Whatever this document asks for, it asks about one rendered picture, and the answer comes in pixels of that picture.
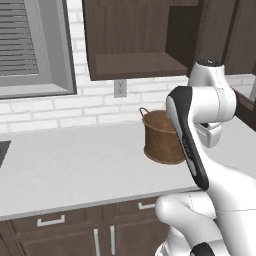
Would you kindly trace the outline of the grey window with blinds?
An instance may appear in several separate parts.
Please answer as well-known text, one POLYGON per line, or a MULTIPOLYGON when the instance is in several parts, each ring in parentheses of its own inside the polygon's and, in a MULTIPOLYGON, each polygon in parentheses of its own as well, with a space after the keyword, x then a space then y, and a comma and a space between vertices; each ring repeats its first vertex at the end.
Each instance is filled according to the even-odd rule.
POLYGON ((76 92, 67 0, 0 0, 0 100, 76 92))

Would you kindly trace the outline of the dark wood wall cabinet door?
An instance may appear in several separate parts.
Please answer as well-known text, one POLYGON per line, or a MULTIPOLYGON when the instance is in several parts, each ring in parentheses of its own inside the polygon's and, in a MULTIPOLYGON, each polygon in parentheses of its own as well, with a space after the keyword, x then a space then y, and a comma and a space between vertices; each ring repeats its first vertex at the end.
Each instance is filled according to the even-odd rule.
POLYGON ((199 28, 194 61, 217 60, 225 66, 239 0, 199 0, 199 28))
POLYGON ((256 0, 236 0, 224 65, 228 75, 256 74, 256 0))

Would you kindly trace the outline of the grey wall outlet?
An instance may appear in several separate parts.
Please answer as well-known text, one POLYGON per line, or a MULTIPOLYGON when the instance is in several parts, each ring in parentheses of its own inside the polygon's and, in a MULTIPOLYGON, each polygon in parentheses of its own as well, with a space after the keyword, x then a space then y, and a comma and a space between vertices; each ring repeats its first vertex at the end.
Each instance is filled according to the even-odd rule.
POLYGON ((114 97, 122 98, 127 96, 127 80, 119 79, 114 81, 114 97))

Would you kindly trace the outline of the dark wood open shelf cabinet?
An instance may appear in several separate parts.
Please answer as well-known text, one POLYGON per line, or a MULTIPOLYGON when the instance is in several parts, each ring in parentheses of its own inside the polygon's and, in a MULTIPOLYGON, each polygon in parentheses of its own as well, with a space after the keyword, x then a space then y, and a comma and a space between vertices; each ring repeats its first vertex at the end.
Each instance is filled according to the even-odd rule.
POLYGON ((186 75, 202 0, 82 0, 90 78, 186 75))

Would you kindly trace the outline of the brown woven basket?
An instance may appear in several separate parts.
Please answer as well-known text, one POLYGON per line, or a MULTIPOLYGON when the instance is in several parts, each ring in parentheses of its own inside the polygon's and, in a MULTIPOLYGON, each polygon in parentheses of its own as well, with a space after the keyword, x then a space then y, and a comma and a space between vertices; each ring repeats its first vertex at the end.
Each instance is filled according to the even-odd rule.
POLYGON ((176 130, 165 110, 139 108, 145 127, 145 155, 161 164, 179 164, 185 160, 176 130))

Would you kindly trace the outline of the dark sink basin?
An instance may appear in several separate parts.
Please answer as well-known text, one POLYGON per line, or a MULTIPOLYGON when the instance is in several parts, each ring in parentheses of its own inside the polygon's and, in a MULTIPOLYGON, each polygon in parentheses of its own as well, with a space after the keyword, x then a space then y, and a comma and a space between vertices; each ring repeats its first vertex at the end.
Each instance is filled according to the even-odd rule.
POLYGON ((3 164, 4 158, 7 154, 11 142, 10 141, 1 141, 0 142, 0 167, 3 164))

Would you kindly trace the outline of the dark wood base cabinet door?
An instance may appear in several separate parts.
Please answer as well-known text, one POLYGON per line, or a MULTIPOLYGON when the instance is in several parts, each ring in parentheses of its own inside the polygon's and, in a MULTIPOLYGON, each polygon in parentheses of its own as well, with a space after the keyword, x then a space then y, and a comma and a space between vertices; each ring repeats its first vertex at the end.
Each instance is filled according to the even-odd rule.
POLYGON ((20 245, 25 256, 96 256, 93 230, 33 235, 20 245))
POLYGON ((106 256, 111 254, 110 226, 115 226, 115 256, 155 256, 165 241, 169 227, 156 217, 115 220, 105 225, 106 256))

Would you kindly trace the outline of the dark wood drawer front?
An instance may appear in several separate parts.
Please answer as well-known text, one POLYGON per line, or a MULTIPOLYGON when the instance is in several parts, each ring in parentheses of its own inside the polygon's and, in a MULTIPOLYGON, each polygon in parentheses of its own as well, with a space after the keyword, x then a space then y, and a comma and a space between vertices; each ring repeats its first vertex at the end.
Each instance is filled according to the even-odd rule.
POLYGON ((103 217, 105 221, 112 221, 118 218, 142 216, 145 214, 154 214, 155 208, 139 210, 138 202, 143 204, 155 204, 157 197, 143 198, 131 201, 118 202, 103 206, 103 217))
POLYGON ((25 234, 29 232, 38 232, 40 230, 54 230, 57 228, 66 228, 78 224, 95 224, 102 220, 102 207, 95 206, 89 208, 80 208, 44 215, 36 215, 8 221, 8 225, 13 229, 15 234, 25 234), (65 215, 65 223, 52 226, 37 227, 37 220, 42 218, 43 221, 58 219, 65 215))

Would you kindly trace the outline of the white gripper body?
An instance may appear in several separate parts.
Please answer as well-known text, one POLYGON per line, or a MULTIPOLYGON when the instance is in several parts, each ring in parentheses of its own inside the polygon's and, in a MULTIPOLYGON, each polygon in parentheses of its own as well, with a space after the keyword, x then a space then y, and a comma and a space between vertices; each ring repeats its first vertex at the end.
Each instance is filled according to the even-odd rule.
POLYGON ((221 132, 222 129, 220 127, 211 130, 203 130, 199 132, 199 137, 204 146, 214 147, 220 140, 221 132))

